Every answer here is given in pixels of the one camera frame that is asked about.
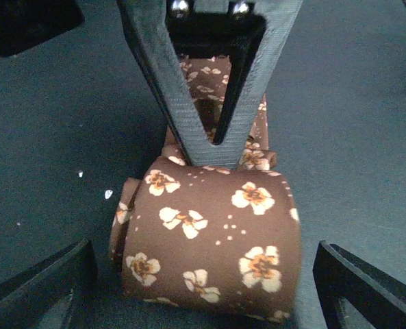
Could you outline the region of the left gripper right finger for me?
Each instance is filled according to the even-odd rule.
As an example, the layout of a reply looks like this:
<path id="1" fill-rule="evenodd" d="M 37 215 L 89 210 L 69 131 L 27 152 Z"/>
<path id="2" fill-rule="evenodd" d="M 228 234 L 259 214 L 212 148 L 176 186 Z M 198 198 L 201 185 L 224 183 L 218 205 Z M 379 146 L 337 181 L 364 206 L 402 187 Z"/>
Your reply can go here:
<path id="1" fill-rule="evenodd" d="M 319 242 L 313 276 L 328 328 L 406 328 L 406 284 L 339 245 Z"/>

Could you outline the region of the brown floral tie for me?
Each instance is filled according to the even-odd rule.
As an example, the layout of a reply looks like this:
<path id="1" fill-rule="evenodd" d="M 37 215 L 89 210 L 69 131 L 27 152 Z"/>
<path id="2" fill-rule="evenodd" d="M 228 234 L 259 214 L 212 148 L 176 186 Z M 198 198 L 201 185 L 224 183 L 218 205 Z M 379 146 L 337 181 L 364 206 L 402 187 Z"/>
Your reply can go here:
<path id="1" fill-rule="evenodd" d="M 172 132 L 129 178 L 109 253 L 132 299 L 283 324 L 301 267 L 301 225 L 275 171 L 262 99 L 235 169 L 191 166 Z"/>

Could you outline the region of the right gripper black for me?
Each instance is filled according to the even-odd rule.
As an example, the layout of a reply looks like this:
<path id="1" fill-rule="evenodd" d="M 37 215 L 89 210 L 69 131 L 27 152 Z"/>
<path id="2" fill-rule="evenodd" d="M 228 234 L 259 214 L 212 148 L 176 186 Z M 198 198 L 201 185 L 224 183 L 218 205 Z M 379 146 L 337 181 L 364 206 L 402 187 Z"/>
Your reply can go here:
<path id="1" fill-rule="evenodd" d="M 125 40 L 188 162 L 234 167 L 302 1 L 121 1 Z M 238 91 L 229 125 L 209 141 L 179 67 L 180 58 L 241 58 L 255 54 Z"/>

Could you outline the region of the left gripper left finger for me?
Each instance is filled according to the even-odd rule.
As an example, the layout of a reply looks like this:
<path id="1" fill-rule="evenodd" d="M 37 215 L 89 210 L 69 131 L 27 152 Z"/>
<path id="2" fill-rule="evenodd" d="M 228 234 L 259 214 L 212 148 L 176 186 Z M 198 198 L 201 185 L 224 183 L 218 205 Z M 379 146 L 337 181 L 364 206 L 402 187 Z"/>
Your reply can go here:
<path id="1" fill-rule="evenodd" d="M 91 241 L 73 243 L 0 284 L 0 328 L 86 328 L 96 280 Z"/>

